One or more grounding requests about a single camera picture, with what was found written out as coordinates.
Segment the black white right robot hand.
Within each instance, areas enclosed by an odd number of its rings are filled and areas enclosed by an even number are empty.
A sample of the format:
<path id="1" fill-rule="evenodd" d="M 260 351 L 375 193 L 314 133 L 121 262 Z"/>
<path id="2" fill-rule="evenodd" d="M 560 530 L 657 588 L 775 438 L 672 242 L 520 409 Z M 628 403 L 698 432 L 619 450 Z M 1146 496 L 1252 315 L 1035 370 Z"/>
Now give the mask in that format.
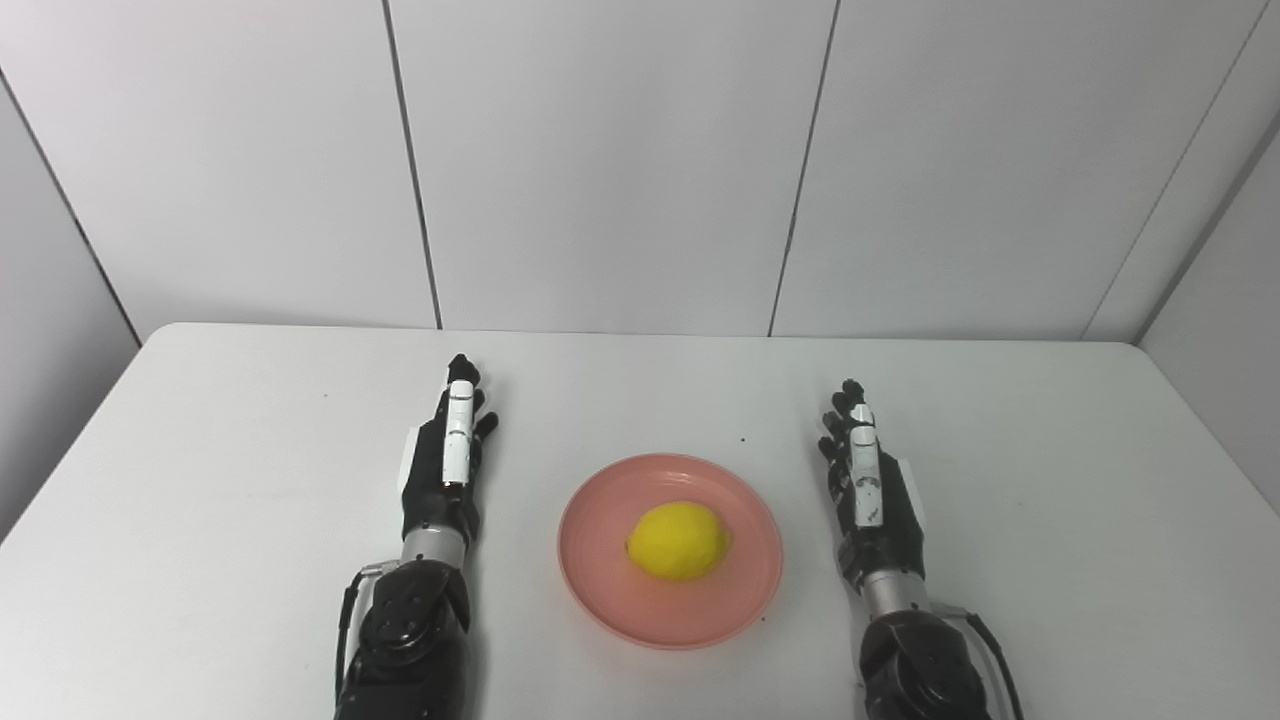
<path id="1" fill-rule="evenodd" d="M 827 462 L 840 543 L 837 564 L 855 589 L 878 571 L 925 577 L 924 533 L 915 492 L 897 457 L 881 445 L 864 387 L 846 379 L 822 416 L 818 450 Z"/>

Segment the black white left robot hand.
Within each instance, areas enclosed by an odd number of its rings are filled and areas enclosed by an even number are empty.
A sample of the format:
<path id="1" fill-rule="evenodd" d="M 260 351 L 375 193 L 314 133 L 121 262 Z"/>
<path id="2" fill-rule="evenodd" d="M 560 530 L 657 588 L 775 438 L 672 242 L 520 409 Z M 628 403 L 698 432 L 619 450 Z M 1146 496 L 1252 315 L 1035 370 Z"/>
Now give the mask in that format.
<path id="1" fill-rule="evenodd" d="M 403 537 L 424 528 L 447 528 L 460 534 L 465 548 L 477 538 L 475 491 L 483 447 L 499 425 L 497 413 L 483 411 L 486 396 L 481 378 L 466 355 L 456 355 L 434 414 L 408 434 L 401 473 Z"/>

